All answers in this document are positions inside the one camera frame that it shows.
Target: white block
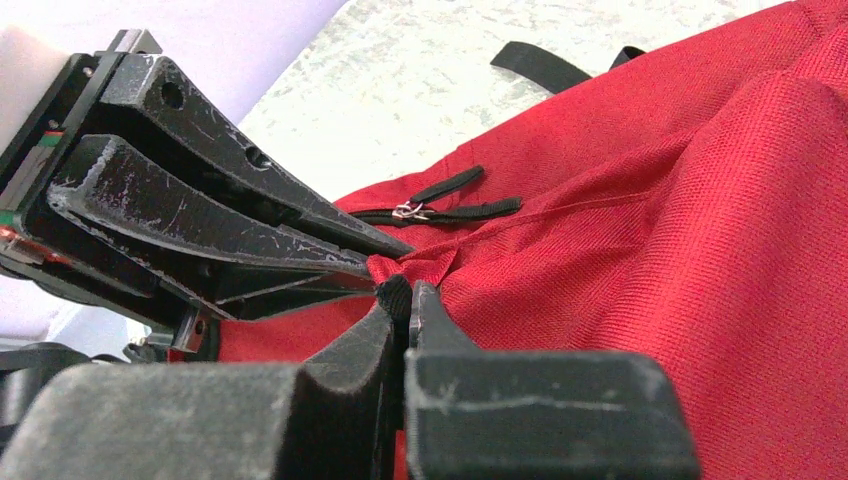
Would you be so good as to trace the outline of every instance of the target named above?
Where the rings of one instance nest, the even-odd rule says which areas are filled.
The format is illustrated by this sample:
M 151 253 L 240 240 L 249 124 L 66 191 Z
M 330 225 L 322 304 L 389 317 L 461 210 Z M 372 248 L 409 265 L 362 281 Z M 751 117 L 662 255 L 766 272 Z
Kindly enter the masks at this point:
M 0 152 L 6 150 L 69 57 L 21 27 L 0 25 Z

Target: hole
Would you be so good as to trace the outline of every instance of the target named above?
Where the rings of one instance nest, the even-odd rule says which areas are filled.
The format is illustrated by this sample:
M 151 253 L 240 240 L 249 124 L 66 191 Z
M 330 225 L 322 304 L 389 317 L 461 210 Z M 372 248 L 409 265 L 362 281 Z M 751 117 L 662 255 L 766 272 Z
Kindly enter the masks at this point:
M 183 108 L 183 92 L 180 86 L 174 82 L 165 82 L 162 85 L 162 101 L 165 105 L 177 110 Z
M 265 154 L 256 147 L 247 147 L 244 151 L 244 155 L 247 157 L 247 161 L 253 165 L 254 168 L 265 170 L 271 166 L 271 159 L 266 157 Z
M 201 263 L 200 266 L 198 267 L 198 271 L 204 277 L 207 277 L 207 278 L 211 277 L 212 276 L 212 265 L 205 263 L 205 262 Z

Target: black webbing loop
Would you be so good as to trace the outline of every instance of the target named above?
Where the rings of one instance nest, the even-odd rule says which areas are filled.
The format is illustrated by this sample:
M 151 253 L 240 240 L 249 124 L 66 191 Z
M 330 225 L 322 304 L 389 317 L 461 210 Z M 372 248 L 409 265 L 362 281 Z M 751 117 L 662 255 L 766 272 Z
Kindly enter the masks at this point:
M 644 55 L 644 54 L 645 54 L 645 52 L 643 50 L 640 50 L 636 47 L 631 47 L 631 46 L 624 47 L 624 48 L 621 49 L 620 52 L 618 52 L 618 56 L 616 56 L 615 60 L 612 62 L 612 66 L 610 67 L 610 70 L 612 70 L 615 67 L 620 67 L 621 65 L 624 65 L 625 63 L 629 62 L 630 60 L 633 60 L 634 58 L 636 58 L 640 55 Z
M 592 77 L 571 63 L 535 45 L 509 42 L 491 62 L 557 94 Z

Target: white surface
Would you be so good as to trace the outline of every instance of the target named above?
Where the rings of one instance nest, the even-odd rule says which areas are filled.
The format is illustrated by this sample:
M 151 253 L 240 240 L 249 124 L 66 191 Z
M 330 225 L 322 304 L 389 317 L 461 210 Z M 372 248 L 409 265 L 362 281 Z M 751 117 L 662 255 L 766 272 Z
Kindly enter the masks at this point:
M 133 338 L 145 337 L 150 329 L 138 322 L 119 321 L 104 308 L 85 308 L 62 321 L 53 321 L 46 340 L 67 345 L 90 357 L 109 353 L 125 358 L 121 350 Z
M 345 0 L 0 0 L 20 23 L 72 52 L 147 28 L 200 90 L 239 122 Z
M 0 153 L 69 57 L 18 26 L 0 25 Z
M 598 75 L 625 45 L 653 50 L 778 3 L 354 0 L 241 126 L 284 168 L 335 199 L 422 170 L 546 98 L 489 65 L 510 40 Z
M 79 305 L 48 295 L 32 282 L 0 276 L 0 291 L 0 338 L 7 343 L 44 340 L 51 322 L 64 324 L 80 310 Z

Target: seam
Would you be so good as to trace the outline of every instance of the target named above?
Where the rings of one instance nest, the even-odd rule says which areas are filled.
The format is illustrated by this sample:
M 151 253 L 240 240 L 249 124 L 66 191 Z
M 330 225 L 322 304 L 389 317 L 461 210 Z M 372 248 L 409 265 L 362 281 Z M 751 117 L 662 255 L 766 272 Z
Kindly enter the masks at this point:
M 451 238 L 446 239 L 443 242 L 431 245 L 425 249 L 417 250 L 410 254 L 411 258 L 420 258 L 419 256 L 431 256 L 431 255 L 440 255 L 446 250 L 460 250 L 464 244 L 470 242 L 479 242 L 486 239 L 489 239 L 495 235 L 500 235 L 501 233 L 507 232 L 512 228 L 520 227 L 526 225 L 528 223 L 534 223 L 540 220 L 544 220 L 550 216 L 556 215 L 573 215 L 579 212 L 585 212 L 588 210 L 597 210 L 602 208 L 612 208 L 619 207 L 622 205 L 629 205 L 634 203 L 639 203 L 645 201 L 650 195 L 651 191 L 639 192 L 639 193 L 631 193 L 628 195 L 620 195 L 617 197 L 611 198 L 603 198 L 599 200 L 589 200 L 585 202 L 577 202 L 571 203 L 568 205 L 563 205 L 561 207 L 552 208 L 550 210 L 545 210 L 542 212 L 531 213 L 529 215 L 525 215 L 523 217 L 514 219 L 512 222 L 507 224 L 497 225 L 497 228 L 493 228 L 492 230 L 487 230 L 481 232 L 480 230 L 467 235 L 462 238 Z

